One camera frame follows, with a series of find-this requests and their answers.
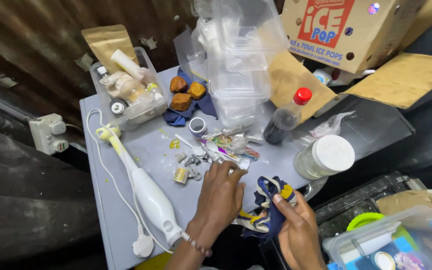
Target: right hand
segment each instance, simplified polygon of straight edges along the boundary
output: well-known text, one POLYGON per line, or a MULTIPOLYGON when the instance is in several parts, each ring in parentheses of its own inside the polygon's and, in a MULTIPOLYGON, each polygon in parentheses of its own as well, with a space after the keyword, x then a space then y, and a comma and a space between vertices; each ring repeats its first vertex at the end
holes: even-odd
POLYGON ((292 270, 327 269, 321 255, 318 225, 315 213, 303 195, 294 190, 296 206, 292 207, 281 195, 273 196, 273 202, 286 217, 279 232, 279 247, 292 270))

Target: gray table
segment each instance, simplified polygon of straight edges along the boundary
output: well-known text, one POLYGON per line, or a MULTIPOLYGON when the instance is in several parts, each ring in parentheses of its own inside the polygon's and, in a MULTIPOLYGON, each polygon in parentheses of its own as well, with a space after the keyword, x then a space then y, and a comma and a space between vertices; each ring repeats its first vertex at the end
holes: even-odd
MULTIPOLYGON (((159 73, 159 77, 166 89, 169 89, 170 81, 176 76, 177 69, 178 67, 174 67, 159 73)), ((342 128, 341 136, 345 137, 353 145, 357 153, 358 149, 371 148, 369 151, 367 149, 364 150, 369 154, 412 134, 411 125, 404 120, 395 108, 360 98, 354 98, 353 100, 347 98, 346 100, 320 118, 306 121, 298 129, 310 130, 312 127, 327 120, 335 111, 347 112, 347 110, 341 110, 341 106, 346 106, 344 109, 354 109, 356 107, 357 110, 364 110, 368 108, 368 104, 366 103, 369 102, 374 104, 373 107, 369 106, 373 110, 390 111, 389 114, 392 119, 395 119, 391 121, 391 130, 395 130, 395 132, 389 132, 391 134, 389 137, 382 136, 383 139, 380 140, 381 142, 371 141, 371 143, 368 143, 366 141, 361 142, 362 136, 360 133, 355 132, 354 126, 352 128, 342 128)), ((81 114, 85 120, 83 122, 86 147, 108 268, 114 270, 128 269, 144 261, 144 259, 137 258, 132 251, 132 243, 137 239, 138 224, 129 208, 118 196, 111 178, 101 166, 96 149, 97 145, 88 134, 88 132, 94 132, 100 127, 98 114, 92 115, 89 127, 86 126, 87 113, 92 108, 100 107, 98 96, 93 95, 82 99, 80 105, 81 114)), ((271 102, 266 102, 264 107, 264 116, 252 127, 251 132, 253 133, 262 132, 262 129, 264 129, 275 110, 271 102)), ((223 127, 222 123, 216 120, 215 117, 205 115, 201 111, 197 111, 194 116, 203 118, 210 130, 223 127)), ((182 166, 175 161, 174 155, 183 151, 187 154, 191 152, 191 149, 183 143, 180 144, 179 149, 170 149, 170 142, 175 138, 174 134, 179 134, 190 142, 196 143, 192 139, 193 137, 187 127, 169 126, 164 122, 162 117, 157 117, 141 125, 135 131, 123 132, 121 141, 129 154, 139 159, 137 165, 143 168, 167 195, 176 212, 178 225, 181 228, 186 228, 188 222, 196 212, 202 181, 191 179, 186 185, 181 185, 172 180, 175 170, 178 166, 182 166)), ((129 204, 133 205, 131 186, 123 163, 119 160, 116 152, 110 145, 99 142, 99 146, 103 162, 115 176, 123 196, 128 200, 129 204)), ((262 142, 261 145, 251 144, 250 147, 258 151, 261 157, 258 161, 251 163, 248 174, 241 179, 242 182, 247 184, 243 199, 243 209, 245 211, 250 211, 256 207, 253 192, 256 190, 256 180, 262 175, 269 177, 278 175, 293 188, 300 188, 309 184, 309 181, 297 174, 293 168, 293 158, 300 149, 291 142, 289 137, 281 145, 271 145, 262 142)), ((209 166, 210 164, 203 162, 199 166, 200 172, 204 173, 209 169, 209 166)), ((327 178, 313 181, 313 187, 309 188, 307 198, 309 199, 314 196, 326 180, 327 178)), ((149 224, 151 223, 148 222, 148 226, 150 226, 150 230, 154 236, 166 246, 164 234, 152 224, 149 224)), ((159 255, 162 252, 163 250, 155 244, 151 257, 159 255)))

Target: hand blender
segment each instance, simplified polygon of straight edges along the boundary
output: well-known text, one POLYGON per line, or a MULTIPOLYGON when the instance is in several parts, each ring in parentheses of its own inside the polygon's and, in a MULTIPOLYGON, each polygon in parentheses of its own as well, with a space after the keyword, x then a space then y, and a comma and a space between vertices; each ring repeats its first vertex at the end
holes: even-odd
POLYGON ((173 205, 171 205, 168 197, 166 197, 161 188, 151 179, 144 169, 138 168, 133 158, 131 158, 128 151, 126 151, 119 139, 121 130, 118 126, 113 125, 113 127, 111 127, 111 124, 107 124, 106 127, 97 129, 96 134, 104 142, 111 143, 117 155, 131 174, 134 193, 138 198, 142 210, 154 226, 164 233, 167 244, 170 247, 174 247, 176 240, 181 238, 183 230, 176 223, 173 205))

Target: left hand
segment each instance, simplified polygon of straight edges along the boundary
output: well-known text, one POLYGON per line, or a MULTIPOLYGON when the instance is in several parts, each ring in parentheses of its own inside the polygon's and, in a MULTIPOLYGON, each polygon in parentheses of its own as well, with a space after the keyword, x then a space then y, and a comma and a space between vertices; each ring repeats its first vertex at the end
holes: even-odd
POLYGON ((238 216, 243 207, 245 183, 239 183, 248 171, 236 163, 213 163, 204 174, 198 208, 188 226, 206 228, 216 237, 238 216))

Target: electrical outlet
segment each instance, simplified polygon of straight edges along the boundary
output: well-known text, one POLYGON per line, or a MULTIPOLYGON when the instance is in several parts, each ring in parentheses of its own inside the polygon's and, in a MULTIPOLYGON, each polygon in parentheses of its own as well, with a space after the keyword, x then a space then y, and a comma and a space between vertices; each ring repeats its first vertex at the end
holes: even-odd
POLYGON ((66 124, 61 115, 53 113, 30 120, 29 127, 37 150, 52 155, 68 149, 69 143, 62 136, 66 124))

